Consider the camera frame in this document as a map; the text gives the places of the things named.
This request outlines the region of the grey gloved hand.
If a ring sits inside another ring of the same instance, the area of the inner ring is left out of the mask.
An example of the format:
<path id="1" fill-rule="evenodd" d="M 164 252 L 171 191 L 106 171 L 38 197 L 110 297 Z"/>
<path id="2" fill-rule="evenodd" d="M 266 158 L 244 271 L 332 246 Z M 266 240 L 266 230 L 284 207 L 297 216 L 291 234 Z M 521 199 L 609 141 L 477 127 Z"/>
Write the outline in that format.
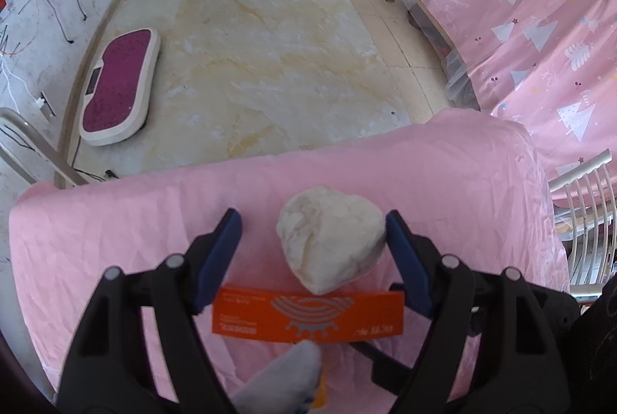
<path id="1" fill-rule="evenodd" d="M 255 374 L 231 402 L 248 414 L 308 413 L 322 371 L 322 352 L 312 341 L 301 341 Z"/>

